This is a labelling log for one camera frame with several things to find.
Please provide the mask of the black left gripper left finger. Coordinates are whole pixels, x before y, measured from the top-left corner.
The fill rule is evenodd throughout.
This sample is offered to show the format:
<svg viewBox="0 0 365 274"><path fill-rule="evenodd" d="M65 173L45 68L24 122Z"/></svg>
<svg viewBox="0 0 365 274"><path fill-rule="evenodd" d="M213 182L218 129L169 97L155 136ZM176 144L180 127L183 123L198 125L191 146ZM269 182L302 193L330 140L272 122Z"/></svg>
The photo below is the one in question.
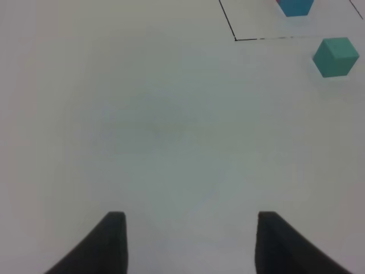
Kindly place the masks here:
<svg viewBox="0 0 365 274"><path fill-rule="evenodd" d="M109 212L47 273L127 273L128 240L124 212Z"/></svg>

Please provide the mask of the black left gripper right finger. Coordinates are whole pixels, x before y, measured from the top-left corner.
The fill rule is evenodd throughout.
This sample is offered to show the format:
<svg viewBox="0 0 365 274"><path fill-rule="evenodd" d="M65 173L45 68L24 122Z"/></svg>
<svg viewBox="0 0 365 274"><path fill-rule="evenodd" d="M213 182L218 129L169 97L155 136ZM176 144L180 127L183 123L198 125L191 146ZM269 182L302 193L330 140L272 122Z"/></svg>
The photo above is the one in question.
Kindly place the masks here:
<svg viewBox="0 0 365 274"><path fill-rule="evenodd" d="M273 211L258 213L257 273L349 273Z"/></svg>

